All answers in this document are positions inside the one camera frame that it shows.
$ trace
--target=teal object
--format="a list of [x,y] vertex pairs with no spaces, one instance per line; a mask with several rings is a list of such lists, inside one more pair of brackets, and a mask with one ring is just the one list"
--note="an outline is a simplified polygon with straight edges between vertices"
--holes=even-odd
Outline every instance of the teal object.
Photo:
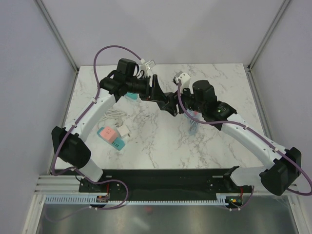
[[[101,127],[99,130],[98,130],[98,132],[97,132],[97,135],[101,138],[101,139],[103,139],[103,140],[105,140],[103,137],[101,137],[101,135],[100,135],[100,132],[102,132],[104,130],[104,127]],[[119,137],[117,137],[115,140],[114,140],[114,142],[113,143],[109,143],[107,140],[105,140],[108,144],[110,144],[111,146],[113,146],[115,149],[117,149],[117,150],[121,150],[124,146],[125,146],[125,142],[121,139],[121,138],[119,138]]]
[[130,98],[132,100],[137,100],[137,94],[133,94],[133,93],[127,93],[125,95],[126,98]]

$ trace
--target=white power adapter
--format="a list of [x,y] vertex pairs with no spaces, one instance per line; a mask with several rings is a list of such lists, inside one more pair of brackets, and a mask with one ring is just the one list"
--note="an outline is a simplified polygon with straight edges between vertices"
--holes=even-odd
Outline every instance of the white power adapter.
[[151,76],[152,68],[156,65],[154,60],[145,61],[143,58],[141,59],[140,70],[144,71],[145,76]]
[[119,132],[121,138],[124,138],[125,136],[130,136],[130,130],[125,124],[117,128],[117,131]]

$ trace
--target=white plug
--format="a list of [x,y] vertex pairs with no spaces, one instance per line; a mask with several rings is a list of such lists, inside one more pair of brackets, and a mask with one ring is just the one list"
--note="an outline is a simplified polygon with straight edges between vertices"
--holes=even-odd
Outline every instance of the white plug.
[[154,60],[145,61],[143,58],[141,59],[140,70],[144,71],[145,76],[151,76],[152,68],[156,65]]
[[174,83],[176,85],[179,84],[179,80],[181,81],[181,93],[183,94],[183,89],[188,88],[190,86],[191,77],[185,72],[179,72],[174,77]]
[[126,125],[122,125],[121,127],[117,128],[117,131],[119,132],[121,138],[124,138],[125,136],[130,136],[130,130],[127,128]]

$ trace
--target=metal floor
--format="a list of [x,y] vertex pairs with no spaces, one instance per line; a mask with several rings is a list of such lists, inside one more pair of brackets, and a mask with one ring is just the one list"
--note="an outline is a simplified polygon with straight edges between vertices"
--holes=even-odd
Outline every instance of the metal floor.
[[[45,205],[58,219],[83,207]],[[41,217],[38,234],[297,234],[286,197],[253,197],[241,211],[214,206],[128,205],[117,210],[87,209],[51,223]]]

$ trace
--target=pink object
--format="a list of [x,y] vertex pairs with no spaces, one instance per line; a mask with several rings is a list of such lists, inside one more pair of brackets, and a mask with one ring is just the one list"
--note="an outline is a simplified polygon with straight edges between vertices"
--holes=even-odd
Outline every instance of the pink object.
[[101,137],[107,140],[109,143],[113,143],[118,137],[118,133],[111,127],[105,127],[100,133]]

